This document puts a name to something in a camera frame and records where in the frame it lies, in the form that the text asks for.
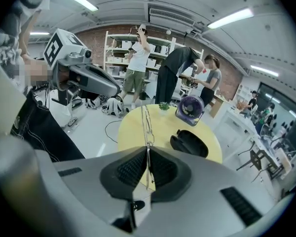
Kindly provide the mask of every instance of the white floor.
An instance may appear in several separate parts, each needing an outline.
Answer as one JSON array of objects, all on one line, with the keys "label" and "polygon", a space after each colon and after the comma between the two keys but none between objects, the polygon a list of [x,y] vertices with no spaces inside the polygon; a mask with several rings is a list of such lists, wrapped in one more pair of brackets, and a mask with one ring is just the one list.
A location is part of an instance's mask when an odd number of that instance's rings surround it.
[{"label": "white floor", "polygon": [[[125,107],[130,109],[131,100],[132,95],[127,95],[125,97]],[[140,106],[140,104],[140,100],[137,100],[136,105]],[[54,102],[50,103],[50,105],[51,113],[59,124],[62,123],[63,125],[69,121],[70,115],[64,114],[66,112],[65,109],[60,111],[59,105]],[[73,116],[78,117],[77,125],[72,129],[67,129],[66,131],[86,158],[100,157],[117,152],[117,143],[113,140],[117,141],[120,122],[109,123],[112,121],[121,121],[121,118],[108,116],[102,113],[101,107],[96,110],[92,110],[87,109],[85,106],[79,107],[76,111],[74,111]],[[209,115],[209,109],[206,110],[201,120],[210,128],[216,126],[214,119]],[[238,149],[238,151],[242,152],[247,150],[250,146],[251,144],[243,145],[242,148]],[[246,152],[240,156],[237,154],[234,155],[227,161],[223,162],[223,164],[231,170],[237,172],[243,178],[247,179],[248,182],[252,182],[259,173],[254,166],[250,167],[251,164],[249,164],[239,171],[236,171],[238,167],[247,162],[249,159],[249,152]],[[265,168],[266,164],[267,162],[262,161],[262,169]],[[266,171],[263,171],[253,183],[261,185],[261,188],[266,189],[275,202],[279,201],[281,196],[281,187],[277,180],[270,180]],[[137,224],[140,224],[150,210],[150,193],[151,191],[147,191],[141,184],[139,184],[134,192],[134,198],[145,201],[147,205],[143,210],[135,212],[136,220],[138,221]]]}]

